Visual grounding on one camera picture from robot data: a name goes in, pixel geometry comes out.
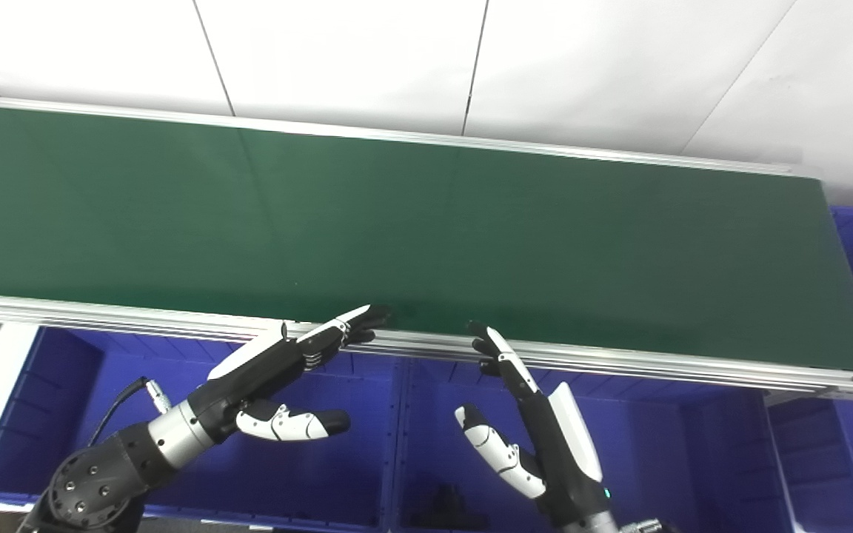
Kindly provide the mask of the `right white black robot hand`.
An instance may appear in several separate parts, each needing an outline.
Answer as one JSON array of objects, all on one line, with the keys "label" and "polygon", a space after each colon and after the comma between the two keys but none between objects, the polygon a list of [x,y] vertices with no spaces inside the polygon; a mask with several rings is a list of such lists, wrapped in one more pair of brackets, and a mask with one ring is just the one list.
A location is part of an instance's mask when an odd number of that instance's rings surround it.
[{"label": "right white black robot hand", "polygon": [[467,441],[558,532],[617,532],[595,443],[569,385],[562,382],[546,395],[498,330],[477,321],[469,330],[473,349],[485,355],[481,371],[504,382],[534,451],[511,442],[471,403],[455,409]]}]

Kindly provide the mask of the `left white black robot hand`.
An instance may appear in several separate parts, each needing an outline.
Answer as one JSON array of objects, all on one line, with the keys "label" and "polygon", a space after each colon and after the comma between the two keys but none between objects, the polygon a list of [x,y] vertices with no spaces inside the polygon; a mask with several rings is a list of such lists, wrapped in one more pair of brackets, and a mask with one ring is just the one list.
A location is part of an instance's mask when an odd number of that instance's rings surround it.
[{"label": "left white black robot hand", "polygon": [[343,409],[308,411],[275,402],[273,395],[305,372],[328,364],[342,348],[375,340],[388,306],[367,304],[331,318],[297,338],[282,326],[253,338],[210,372],[187,397],[190,425],[204,446],[222,444],[235,432],[264,440],[320,440],[351,427]]}]

